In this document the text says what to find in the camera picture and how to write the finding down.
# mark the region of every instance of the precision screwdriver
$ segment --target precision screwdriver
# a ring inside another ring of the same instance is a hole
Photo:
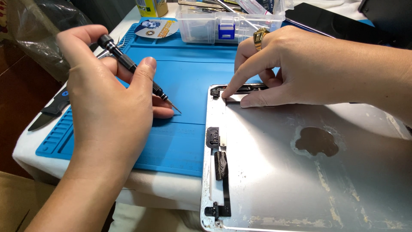
[[[110,35],[102,35],[100,38],[97,40],[97,44],[103,49],[107,49],[110,53],[112,53],[119,63],[121,63],[127,70],[129,70],[131,73],[134,73],[137,68],[137,64],[133,62],[130,57],[128,57],[126,54],[122,53],[120,49],[116,46],[114,43],[114,40]],[[182,113],[180,110],[178,110],[173,103],[169,100],[169,97],[163,92],[162,88],[156,82],[153,82],[153,93],[156,96],[159,96],[162,98],[164,101],[169,103],[170,105],[173,106],[179,113]]]

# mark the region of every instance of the wooden floor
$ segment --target wooden floor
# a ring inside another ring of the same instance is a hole
[[[60,88],[61,84],[23,51],[8,40],[0,42],[0,171],[32,179],[13,160],[14,146]]]

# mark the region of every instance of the plastic storage box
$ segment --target plastic storage box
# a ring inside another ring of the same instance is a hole
[[[196,7],[179,5],[176,10],[176,19],[184,42],[240,43],[253,36],[255,27],[265,27],[269,31],[280,28],[285,20],[285,10],[293,9],[293,0],[275,0],[273,14],[266,15],[231,12],[202,14],[193,10],[194,8]]]

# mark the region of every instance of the yellow can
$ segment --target yellow can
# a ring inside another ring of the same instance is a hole
[[[167,14],[166,0],[135,0],[142,17],[162,17]]]

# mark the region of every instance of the plastic bag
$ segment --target plastic bag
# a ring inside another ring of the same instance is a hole
[[[91,24],[65,0],[8,0],[7,27],[18,46],[61,84],[70,66],[56,43],[56,34]]]

